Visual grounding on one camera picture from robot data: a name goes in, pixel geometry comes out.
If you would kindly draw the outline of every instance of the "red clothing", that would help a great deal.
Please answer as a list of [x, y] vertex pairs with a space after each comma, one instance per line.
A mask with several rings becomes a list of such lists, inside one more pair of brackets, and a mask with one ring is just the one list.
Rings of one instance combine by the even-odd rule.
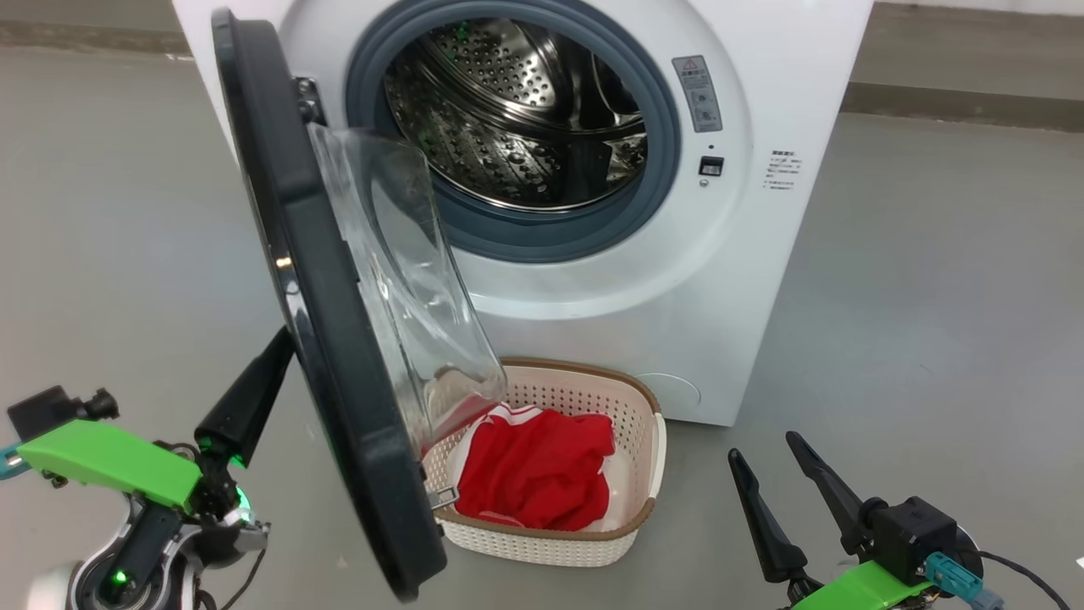
[[463, 442], [470, 445], [459, 481], [460, 514], [566, 532], [606, 515], [610, 494], [602, 466], [614, 454], [608, 416], [501, 405]]

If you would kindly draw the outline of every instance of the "woven basket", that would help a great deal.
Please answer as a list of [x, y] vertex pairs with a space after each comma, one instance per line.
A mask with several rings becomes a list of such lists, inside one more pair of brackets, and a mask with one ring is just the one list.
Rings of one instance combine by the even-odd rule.
[[[605, 532], [531, 530], [464, 517], [451, 507], [435, 515], [448, 540], [456, 545], [505, 559], [596, 568], [623, 556], [655, 507], [667, 455], [667, 428], [651, 392], [623, 374], [554, 361], [505, 359], [507, 403], [516, 408], [537, 405], [566, 415], [602, 413], [614, 420], [614, 441], [629, 460], [629, 489], [617, 507], [624, 524]], [[460, 431], [426, 455], [429, 490], [449, 485], [448, 457], [463, 439]]]

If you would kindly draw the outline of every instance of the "concrete floor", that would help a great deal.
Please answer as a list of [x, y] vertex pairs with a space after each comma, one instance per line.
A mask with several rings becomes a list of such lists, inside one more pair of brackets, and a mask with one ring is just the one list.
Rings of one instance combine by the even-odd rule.
[[[1071, 1], [1084, 9], [1084, 2]], [[878, 4], [851, 80], [1084, 100], [1082, 73], [1080, 16]]]
[[[0, 404], [108, 388], [188, 440], [281, 324], [236, 168], [191, 64], [0, 49]], [[449, 548], [417, 608], [771, 610], [725, 465], [740, 447], [818, 577], [847, 558], [783, 434], [863, 496], [920, 495], [1084, 605], [1084, 137], [842, 116], [738, 424], [670, 427], [656, 512], [621, 562]], [[0, 426], [0, 446], [14, 434]], [[238, 609], [390, 609], [296, 368], [241, 480], [274, 522]], [[120, 502], [0, 485], [0, 607], [111, 535]], [[208, 579], [224, 600], [244, 577]], [[999, 568], [1015, 609], [1053, 607]], [[959, 602], [939, 607], [963, 608]]]
[[170, 0], [4, 0], [0, 20], [181, 30]]

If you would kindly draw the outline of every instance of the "washing machine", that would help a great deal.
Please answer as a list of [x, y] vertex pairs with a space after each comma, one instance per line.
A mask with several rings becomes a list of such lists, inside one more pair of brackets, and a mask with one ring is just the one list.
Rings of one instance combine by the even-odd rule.
[[405, 138], [500, 355], [734, 424], [872, 0], [175, 0], [278, 31], [301, 109]]

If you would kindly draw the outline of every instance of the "basket handle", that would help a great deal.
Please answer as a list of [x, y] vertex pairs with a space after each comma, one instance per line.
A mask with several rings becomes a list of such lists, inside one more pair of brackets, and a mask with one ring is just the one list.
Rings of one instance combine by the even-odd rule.
[[662, 414], [655, 414], [655, 439], [651, 443], [651, 488], [648, 497], [657, 498], [662, 486], [662, 471], [667, 466], [667, 423]]

